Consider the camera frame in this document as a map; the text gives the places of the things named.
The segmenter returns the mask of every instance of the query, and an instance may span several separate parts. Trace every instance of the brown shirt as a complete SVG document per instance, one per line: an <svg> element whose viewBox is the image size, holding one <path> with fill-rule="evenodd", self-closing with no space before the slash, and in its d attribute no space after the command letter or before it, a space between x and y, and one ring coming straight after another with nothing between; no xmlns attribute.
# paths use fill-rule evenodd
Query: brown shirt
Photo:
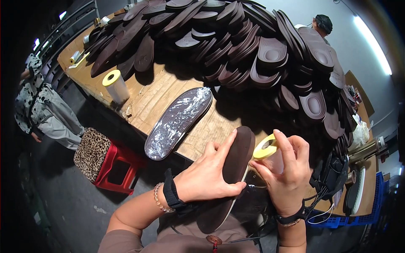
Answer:
<svg viewBox="0 0 405 253"><path fill-rule="evenodd" d="M101 241L98 253L212 253L213 245L206 240L207 234L202 233L194 222L189 225L180 225L177 234L170 227L158 234L156 242L142 246L141 239L127 230L113 230L108 232ZM212 233L219 237L223 243L218 246L218 253L258 253L253 241L227 243L233 240L246 238L246 231L238 221L229 216L224 224Z"/></svg>

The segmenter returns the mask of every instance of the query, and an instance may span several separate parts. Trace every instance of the window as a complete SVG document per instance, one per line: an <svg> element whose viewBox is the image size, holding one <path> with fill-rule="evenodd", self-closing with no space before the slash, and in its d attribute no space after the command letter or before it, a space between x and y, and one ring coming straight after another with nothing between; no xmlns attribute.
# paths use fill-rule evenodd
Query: window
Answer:
<svg viewBox="0 0 405 253"><path fill-rule="evenodd" d="M39 38L36 38L34 50L35 50L38 46L39 46Z"/></svg>
<svg viewBox="0 0 405 253"><path fill-rule="evenodd" d="M47 40L47 41L45 42L45 44L42 46L42 48L45 48L45 47L48 45L48 43L49 43L49 40Z"/></svg>
<svg viewBox="0 0 405 253"><path fill-rule="evenodd" d="M59 19L62 20L65 15L66 15L66 11L62 12L62 14L59 15Z"/></svg>

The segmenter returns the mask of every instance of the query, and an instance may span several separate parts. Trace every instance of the person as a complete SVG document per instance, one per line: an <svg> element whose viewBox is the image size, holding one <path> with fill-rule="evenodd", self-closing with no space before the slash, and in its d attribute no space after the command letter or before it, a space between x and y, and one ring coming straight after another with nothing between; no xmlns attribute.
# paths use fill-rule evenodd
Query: person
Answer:
<svg viewBox="0 0 405 253"><path fill-rule="evenodd" d="M227 184L222 178L222 167L236 133L234 130L222 145L215 142L207 143L203 155L174 178L179 199L184 202L212 200L237 196L241 193L246 186L245 182ZM301 209L305 188L311 177L309 144L299 136L287 138L279 130L274 130L274 135L283 157L283 173L273 174L272 168L266 167L261 161L251 161L250 165L266 182L277 213L282 217L290 217ZM165 213L157 204L169 208L162 188L157 189L159 203L156 203L152 190L124 203L112 214L98 253L213 252L213 244L206 239L207 235L197 228L195 222L177 226L175 229L181 234L168 227L158 234L156 242L145 248L142 246L140 239L142 230ZM306 251L304 220L299 219L298 223L291 226L278 224L278 233L279 252ZM217 245L218 253L259 251L251 240L226 243L247 236L246 231L232 216L229 216L212 235L223 241L221 245Z"/></svg>
<svg viewBox="0 0 405 253"><path fill-rule="evenodd" d="M37 142L46 135L66 148L76 150L85 128L51 85L44 83L40 73L41 60L30 54L26 63L15 99L14 118L18 126Z"/></svg>
<svg viewBox="0 0 405 253"><path fill-rule="evenodd" d="M303 26L305 25L297 24L295 25L295 28L298 29ZM316 30L319 33L319 35L324 39L325 43L330 46L329 42L325 39L325 37L332 32L333 27L332 21L328 16L323 14L316 15L316 17L312 19L312 23L308 25L308 27L311 27L312 29Z"/></svg>

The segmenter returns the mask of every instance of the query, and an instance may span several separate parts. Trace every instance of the white cable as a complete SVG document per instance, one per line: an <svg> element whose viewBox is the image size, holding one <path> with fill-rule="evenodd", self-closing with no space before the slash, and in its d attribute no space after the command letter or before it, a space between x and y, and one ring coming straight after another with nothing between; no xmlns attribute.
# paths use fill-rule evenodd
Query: white cable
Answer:
<svg viewBox="0 0 405 253"><path fill-rule="evenodd" d="M322 223L322 222L327 221L327 220L332 216L332 212L333 212L333 207L334 207L334 206L335 206L335 204L332 203L332 205L330 206L330 208L329 208L326 212L321 213L320 215L315 215L315 216L309 218L309 219L307 220L307 222L308 222L309 224L319 224L319 223ZM321 215L324 215L325 213L327 213L327 212L329 212L329 211L330 211L330 214L329 214L329 217L328 217L327 219L325 219L325 220L323 220L323 221L320 221L320 222L317 222L317 223L312 223L312 222L309 221L310 219L315 218L315 217L318 217L318 216L321 216Z"/></svg>

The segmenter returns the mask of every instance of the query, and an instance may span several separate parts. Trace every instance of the hand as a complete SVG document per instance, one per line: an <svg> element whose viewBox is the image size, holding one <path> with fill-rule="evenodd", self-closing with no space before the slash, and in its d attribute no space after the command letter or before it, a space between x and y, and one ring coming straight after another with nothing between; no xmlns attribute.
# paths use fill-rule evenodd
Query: hand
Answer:
<svg viewBox="0 0 405 253"><path fill-rule="evenodd" d="M222 145L207 143L204 154L173 179L179 199L184 202L213 200L241 193L245 182L227 184L222 177L222 167L236 134L236 130L231 132Z"/></svg>
<svg viewBox="0 0 405 253"><path fill-rule="evenodd" d="M32 137L34 138L34 140L36 140L36 142L41 142L42 140L38 137L38 135L36 135L34 132L31 133Z"/></svg>
<svg viewBox="0 0 405 253"><path fill-rule="evenodd" d="M274 137L283 156L283 173L272 173L272 168L262 161L251 161L250 166L255 168L266 182L278 214L289 217L300 210L311 177L309 144L296 135L287 138L279 130L274 130Z"/></svg>

